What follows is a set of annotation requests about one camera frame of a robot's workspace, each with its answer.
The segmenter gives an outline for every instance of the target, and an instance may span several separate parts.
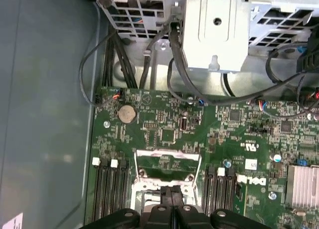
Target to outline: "white label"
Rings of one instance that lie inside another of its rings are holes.
[[[4,224],[2,229],[22,229],[22,218],[23,213],[20,213],[18,216]]]
[[[246,159],[245,160],[246,170],[257,170],[257,159]]]

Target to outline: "screw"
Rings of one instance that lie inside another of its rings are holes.
[[[166,44],[162,43],[162,44],[160,45],[160,49],[164,51],[164,50],[166,49]]]
[[[143,177],[143,176],[145,175],[144,170],[140,170],[139,175],[140,175],[141,177]]]
[[[190,210],[191,210],[191,207],[190,207],[190,206],[184,206],[183,209],[184,209],[185,211],[190,211]]]
[[[223,211],[219,211],[217,212],[217,215],[219,215],[220,217],[224,218],[226,216],[226,213]]]
[[[268,197],[270,200],[275,200],[277,198],[277,195],[274,192],[269,192]]]
[[[105,128],[109,128],[109,127],[111,126],[111,123],[110,123],[109,121],[105,121],[105,122],[103,123],[103,126],[104,126]]]

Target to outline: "cable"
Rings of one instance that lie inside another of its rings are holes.
[[[107,85],[113,87],[113,65],[114,65],[114,43],[109,41],[109,52],[107,53],[106,79]]]
[[[171,79],[171,74],[172,74],[172,65],[174,62],[174,58],[172,58],[168,64],[168,71],[167,71],[167,88],[169,90],[169,92],[171,93],[171,95],[173,95],[174,98],[178,99],[181,102],[187,102],[187,103],[194,103],[196,102],[195,100],[188,100],[188,99],[184,99],[182,97],[180,97],[179,95],[177,95],[174,90],[171,87],[170,84],[170,79]]]
[[[114,42],[114,44],[116,45],[117,47],[117,51],[118,52],[118,56],[120,58],[120,56],[122,56],[123,58],[123,62],[126,66],[126,69],[127,69],[127,73],[128,73],[128,77],[131,81],[131,88],[138,88],[138,85],[136,84],[136,80],[135,80],[135,77],[134,77],[134,73],[133,73],[133,69],[132,69],[132,65],[130,63],[130,60],[125,52],[125,49],[123,47],[123,43],[121,41],[121,38],[119,37],[119,35],[116,33],[113,37],[112,37],[112,40]]]
[[[151,51],[153,45],[158,40],[163,38],[165,36],[165,34],[168,34],[168,31],[169,31],[169,23],[167,23],[164,26],[164,28],[157,35],[155,35],[155,37],[150,41],[150,43],[146,47],[146,50]],[[140,80],[140,89],[143,89],[145,87],[145,83],[146,83],[146,79],[148,77],[150,65],[151,65],[151,56],[145,56],[144,57],[143,73],[141,75],[141,80]]]
[[[129,72],[128,72],[128,69],[126,68],[126,65],[124,63],[118,42],[116,41],[116,38],[114,38],[114,37],[112,37],[112,41],[114,43],[114,49],[116,51],[116,54],[118,55],[118,59],[119,59],[120,65],[121,65],[121,70],[123,72],[126,85],[128,88],[132,88],[132,82],[131,82],[130,77],[129,77]]]
[[[280,115],[273,115],[269,112],[266,112],[264,110],[264,107],[262,109],[263,113],[268,115],[269,117],[273,117],[273,118],[278,118],[278,119],[290,119],[290,118],[297,118],[297,117],[300,117],[300,116],[304,116],[308,113],[313,113],[311,110],[318,106],[319,105],[319,100],[317,99],[317,101],[315,103],[313,103],[309,108],[306,108],[301,102],[300,102],[300,93],[301,93],[301,89],[302,89],[302,85],[303,85],[303,82],[305,80],[305,76],[302,76],[300,81],[299,81],[299,84],[298,84],[298,87],[297,87],[297,104],[298,106],[302,109],[302,111],[300,113],[297,113],[297,114],[294,114],[294,115],[289,115],[289,116],[280,116]]]
[[[233,93],[233,91],[231,90],[230,86],[229,86],[229,82],[228,82],[228,74],[227,73],[223,73],[221,75],[222,77],[222,86],[223,86],[223,90],[226,92],[226,94],[230,97],[235,97],[235,94]]]
[[[290,49],[290,48],[297,48],[297,47],[300,47],[300,46],[302,46],[302,47],[307,46],[307,43],[306,42],[296,42],[296,43],[287,44],[287,45],[284,45],[284,46],[282,46],[280,48],[275,49],[274,51],[272,51],[269,54],[265,66],[266,66],[267,76],[270,78],[270,80],[273,83],[279,83],[279,82],[282,82],[282,81],[273,73],[273,71],[271,69],[270,62],[271,62],[272,58],[275,57],[276,54],[279,51],[283,51],[283,50]]]
[[[267,88],[267,89],[264,89],[264,90],[261,90],[259,92],[252,93],[252,94],[249,94],[246,96],[234,97],[234,98],[230,98],[230,99],[226,99],[226,100],[209,100],[205,95],[203,95],[195,87],[195,85],[191,82],[190,78],[188,77],[188,74],[187,74],[185,66],[184,66],[182,53],[180,51],[180,46],[179,46],[179,42],[178,42],[178,32],[177,32],[176,27],[173,27],[171,32],[170,32],[170,44],[171,44],[171,48],[172,48],[172,52],[173,52],[173,56],[174,56],[177,70],[178,70],[179,74],[181,75],[184,84],[187,86],[187,88],[193,94],[195,94],[197,97],[203,99],[206,103],[213,105],[213,106],[229,105],[229,104],[240,103],[240,102],[255,99],[255,98],[260,98],[260,97],[264,96],[264,94],[276,91],[278,88],[280,88],[284,85],[287,85],[293,79],[299,77],[300,75],[305,74],[304,72],[297,73],[297,74],[291,76],[290,78],[288,78],[288,79],[286,79],[286,80],[284,80],[284,81],[282,81],[282,82],[280,82],[280,83],[278,83],[270,88]]]
[[[84,99],[93,107],[104,107],[107,104],[109,104],[110,101],[112,101],[113,99],[109,99],[107,100],[105,103],[102,104],[96,104],[94,102],[92,102],[89,97],[86,95],[85,89],[84,89],[84,83],[83,83],[83,67],[85,62],[88,60],[88,58],[105,42],[107,42],[113,35],[115,34],[115,31],[113,31],[112,33],[108,34],[107,36],[105,36],[87,55],[85,55],[80,63],[79,66],[79,81],[80,81],[80,89],[82,92],[82,95],[84,97]]]

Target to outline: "silver heatsink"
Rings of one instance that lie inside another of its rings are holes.
[[[286,203],[293,208],[319,207],[319,168],[288,167]]]

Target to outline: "black cable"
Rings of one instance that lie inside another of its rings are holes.
[[[128,70],[126,68],[126,65],[124,63],[124,60],[123,60],[119,45],[116,42],[116,38],[112,37],[112,41],[114,43],[114,49],[116,51],[116,54],[118,55],[118,58],[119,58],[119,62],[120,62],[120,65],[121,65],[121,70],[123,72],[126,85],[127,85],[128,88],[132,88],[133,86],[132,86],[132,82],[131,82],[130,77],[129,77],[129,72],[128,72]]]
[[[113,87],[113,65],[114,65],[114,43],[112,40],[109,41],[109,52],[107,57],[106,65],[106,79],[107,85]]]
[[[265,64],[265,67],[266,67],[267,76],[270,78],[270,80],[273,83],[280,83],[282,81],[273,73],[273,71],[271,69],[270,63],[271,63],[272,58],[274,58],[278,54],[279,51],[283,51],[283,50],[290,49],[290,48],[297,48],[300,46],[301,47],[307,46],[307,43],[306,42],[296,42],[296,43],[287,44],[287,45],[284,45],[280,48],[275,49],[274,51],[272,51],[269,54],[267,61],[266,61],[266,64]]]
[[[109,40],[107,43],[106,43],[106,46],[105,46],[105,51],[104,51],[104,60],[103,60],[103,70],[102,70],[102,73],[101,73],[101,85],[103,87],[107,86],[107,64],[108,64],[108,57],[109,57],[109,52],[110,52],[110,43],[112,41]]]
[[[146,50],[151,51],[153,45],[163,38],[166,34],[168,34],[169,31],[169,23],[167,23],[164,28],[157,34],[155,37],[150,41],[148,46],[146,47]],[[143,66],[143,73],[140,80],[140,89],[143,89],[145,87],[146,79],[148,77],[149,68],[151,65],[151,56],[145,56],[144,57],[144,66]]]
[[[105,42],[107,42],[113,35],[115,34],[115,31],[113,31],[112,33],[108,34],[107,36],[105,36],[87,55],[85,55],[80,63],[79,66],[79,81],[80,81],[80,89],[82,92],[82,95],[84,97],[84,99],[93,107],[104,107],[106,105],[109,104],[110,101],[112,101],[113,99],[108,99],[106,102],[102,103],[102,104],[96,104],[94,102],[92,102],[89,97],[86,95],[85,89],[84,89],[84,83],[83,83],[83,67],[85,62],[88,60],[88,58]]]
[[[188,99],[185,99],[185,98],[182,98],[180,97],[179,95],[177,95],[174,90],[172,89],[171,87],[171,84],[170,84],[170,79],[171,79],[171,74],[172,74],[172,65],[173,65],[173,62],[174,62],[174,58],[172,58],[168,64],[168,71],[167,71],[167,88],[169,90],[169,92],[171,93],[171,95],[173,95],[174,98],[178,99],[179,101],[181,102],[187,102],[187,103],[194,103],[196,102],[195,100],[188,100]]]
[[[136,84],[136,80],[134,77],[134,73],[133,73],[133,69],[132,69],[132,65],[130,63],[130,60],[125,52],[123,43],[121,41],[121,38],[119,37],[119,35],[116,33],[113,37],[113,42],[116,45],[116,47],[118,48],[119,52],[118,52],[118,56],[120,58],[120,55],[122,56],[123,62],[126,66],[127,69],[127,73],[128,73],[128,77],[131,81],[131,88],[138,88],[138,85]]]
[[[223,77],[223,83],[224,83],[224,86],[225,86],[225,90],[227,91],[227,93],[231,97],[236,97],[235,94],[233,93],[233,91],[230,88],[230,85],[229,85],[229,82],[228,82],[228,73],[223,73],[222,77]]]
[[[242,96],[242,97],[235,97],[235,98],[230,98],[230,99],[226,99],[226,100],[209,100],[205,95],[203,95],[196,87],[195,85],[191,82],[190,78],[187,75],[184,63],[183,63],[183,58],[182,58],[182,53],[180,51],[180,45],[178,42],[178,31],[176,27],[172,27],[171,32],[170,32],[170,44],[171,44],[171,48],[172,48],[172,52],[173,52],[173,56],[174,56],[174,60],[176,63],[176,67],[177,70],[179,72],[179,74],[182,77],[182,80],[184,82],[184,84],[187,86],[187,88],[193,93],[195,94],[197,97],[201,98],[202,100],[204,100],[206,103],[210,104],[210,105],[214,105],[214,106],[221,106],[221,105],[229,105],[229,104],[233,104],[233,103],[240,103],[243,101],[247,101],[247,100],[252,100],[255,98],[260,98],[263,97],[265,94],[267,93],[271,93],[273,91],[276,91],[278,88],[287,85],[289,82],[291,82],[293,79],[299,77],[300,75],[304,75],[304,72],[301,73],[297,73],[293,76],[291,76],[290,78],[270,87],[264,90],[261,90],[259,92],[256,93],[252,93],[246,96]]]

